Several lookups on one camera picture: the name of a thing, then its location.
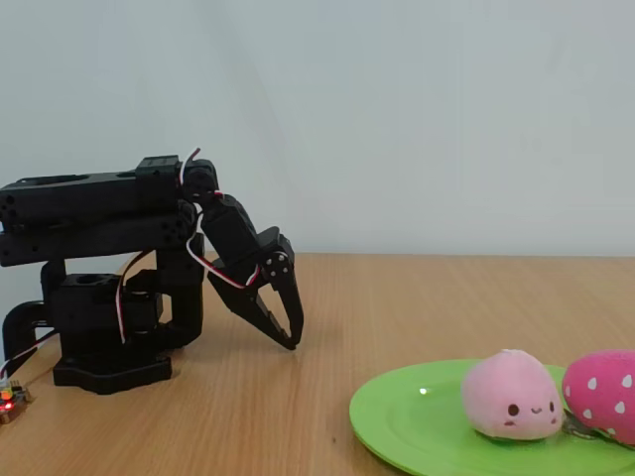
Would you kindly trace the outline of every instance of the pink strawberry plush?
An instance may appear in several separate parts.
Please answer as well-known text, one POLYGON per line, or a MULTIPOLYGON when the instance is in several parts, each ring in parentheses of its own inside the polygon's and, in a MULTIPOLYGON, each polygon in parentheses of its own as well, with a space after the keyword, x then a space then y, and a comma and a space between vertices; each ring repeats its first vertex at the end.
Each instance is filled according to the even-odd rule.
POLYGON ((495 438, 534 440, 558 432, 563 405, 551 375, 522 350, 503 350, 472 367, 461 384, 467 419, 495 438))
POLYGON ((586 426, 635 445, 635 351, 603 350, 567 368, 563 394, 586 426))

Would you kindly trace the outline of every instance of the plush toy face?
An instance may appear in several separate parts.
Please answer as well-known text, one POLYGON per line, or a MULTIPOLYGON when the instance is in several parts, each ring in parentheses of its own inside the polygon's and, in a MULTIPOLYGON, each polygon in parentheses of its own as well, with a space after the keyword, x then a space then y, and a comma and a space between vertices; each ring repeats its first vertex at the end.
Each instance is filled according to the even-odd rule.
POLYGON ((547 369, 520 350, 474 366, 461 386, 472 426, 492 437, 541 439, 560 430, 563 405, 547 369))

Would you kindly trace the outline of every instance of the green plate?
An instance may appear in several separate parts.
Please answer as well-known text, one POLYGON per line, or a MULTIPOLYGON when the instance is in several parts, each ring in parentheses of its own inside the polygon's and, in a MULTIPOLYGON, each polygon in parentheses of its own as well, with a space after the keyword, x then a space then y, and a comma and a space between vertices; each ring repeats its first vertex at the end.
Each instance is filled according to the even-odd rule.
MULTIPOLYGON (((405 367, 357 391, 350 420, 377 456, 424 476, 635 475, 635 453, 564 434, 535 442, 494 441, 470 428, 460 382, 475 360, 405 367)), ((564 369, 549 367, 560 386, 564 369)))

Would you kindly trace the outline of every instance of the plush toy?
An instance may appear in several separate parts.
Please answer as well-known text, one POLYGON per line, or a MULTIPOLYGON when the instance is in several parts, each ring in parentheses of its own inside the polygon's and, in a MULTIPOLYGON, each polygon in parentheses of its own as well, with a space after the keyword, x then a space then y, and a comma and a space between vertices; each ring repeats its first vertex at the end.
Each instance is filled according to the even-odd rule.
POLYGON ((470 424, 490 437, 542 439, 563 423, 554 380, 522 350, 503 350, 476 364, 463 379, 461 397, 470 424))
POLYGON ((635 351, 603 350, 573 362, 563 394, 576 423, 635 445, 635 351))

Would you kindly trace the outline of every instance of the white wall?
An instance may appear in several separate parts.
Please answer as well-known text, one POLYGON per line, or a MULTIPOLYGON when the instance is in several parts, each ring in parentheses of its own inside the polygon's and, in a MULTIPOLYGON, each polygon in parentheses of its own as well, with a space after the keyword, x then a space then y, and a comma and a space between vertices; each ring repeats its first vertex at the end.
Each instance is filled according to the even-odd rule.
MULTIPOLYGON (((3 2, 1 179, 200 145, 298 250, 634 254, 634 17, 629 0, 3 2)), ((0 270, 0 314, 38 295, 37 269, 0 270)))

